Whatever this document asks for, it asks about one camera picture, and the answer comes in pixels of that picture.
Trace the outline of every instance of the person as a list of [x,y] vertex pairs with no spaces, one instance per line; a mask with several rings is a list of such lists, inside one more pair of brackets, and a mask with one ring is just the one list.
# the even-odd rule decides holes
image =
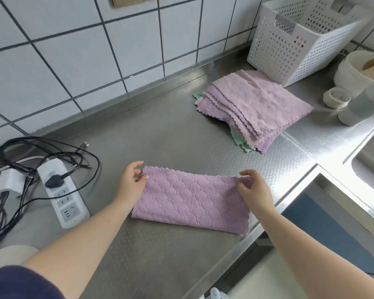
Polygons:
[[[22,266],[1,268],[0,299],[79,298],[126,216],[141,197],[149,178],[137,169],[142,164],[136,161],[126,167],[109,206]],[[239,183],[238,191],[308,298],[374,299],[372,277],[279,214],[269,187],[257,171],[244,170],[240,174],[250,176],[253,185],[248,189]]]

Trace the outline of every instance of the power strip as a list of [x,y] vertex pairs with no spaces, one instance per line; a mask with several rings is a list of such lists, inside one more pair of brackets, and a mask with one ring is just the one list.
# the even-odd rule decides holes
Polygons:
[[[37,171],[43,185],[51,176],[55,174],[63,175],[68,172],[63,161],[58,158],[45,162],[37,168]],[[72,178],[68,176],[64,178],[64,184],[62,186],[55,189],[45,187],[45,189],[49,197],[55,198],[70,193],[77,188]],[[51,199],[51,204],[64,229],[72,228],[90,217],[90,213],[79,191],[58,199]]]

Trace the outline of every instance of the folded purple cloth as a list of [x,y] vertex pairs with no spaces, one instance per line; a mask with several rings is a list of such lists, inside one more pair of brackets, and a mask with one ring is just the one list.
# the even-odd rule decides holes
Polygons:
[[132,218],[248,234],[250,211],[236,186],[251,187],[250,179],[158,167],[143,173],[150,177]]
[[260,71],[243,71],[216,80],[196,102],[197,109],[225,121],[247,145],[264,153],[276,137],[313,110]]

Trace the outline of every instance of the hand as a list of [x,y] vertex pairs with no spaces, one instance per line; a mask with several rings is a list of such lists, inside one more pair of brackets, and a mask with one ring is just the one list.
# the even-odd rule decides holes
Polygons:
[[272,192],[259,172],[256,170],[244,170],[240,172],[240,175],[249,175],[254,182],[250,189],[245,187],[242,182],[239,182],[237,185],[239,193],[244,198],[251,212],[258,217],[257,214],[261,212],[267,213],[276,211]]
[[135,161],[129,164],[119,178],[118,191],[114,203],[120,203],[123,207],[126,205],[130,210],[134,207],[143,193],[148,175],[143,175],[143,171],[136,169],[141,166],[143,161]]

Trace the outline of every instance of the white plastic basket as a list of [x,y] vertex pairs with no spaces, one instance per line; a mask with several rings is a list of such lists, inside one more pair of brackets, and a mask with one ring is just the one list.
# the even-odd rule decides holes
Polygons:
[[284,87],[326,67],[370,19],[359,5],[343,15],[331,9],[333,2],[264,3],[248,63]]

